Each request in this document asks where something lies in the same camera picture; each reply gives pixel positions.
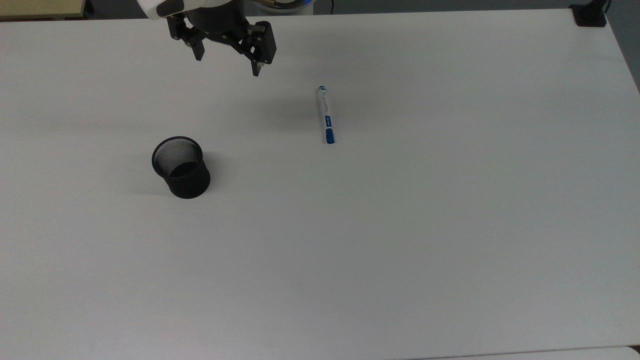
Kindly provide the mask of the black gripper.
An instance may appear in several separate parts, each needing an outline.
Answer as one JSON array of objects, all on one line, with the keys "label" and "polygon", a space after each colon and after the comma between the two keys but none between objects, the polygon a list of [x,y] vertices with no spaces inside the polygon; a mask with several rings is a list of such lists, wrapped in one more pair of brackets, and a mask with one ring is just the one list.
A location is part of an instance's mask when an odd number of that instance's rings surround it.
[{"label": "black gripper", "polygon": [[[192,27],[185,21],[188,18]],[[183,41],[196,61],[205,54],[203,40],[231,44],[237,52],[249,59],[253,76],[258,77],[263,66],[274,61],[277,45],[270,22],[249,23],[242,0],[229,0],[214,7],[199,7],[167,17],[170,37]]]}]

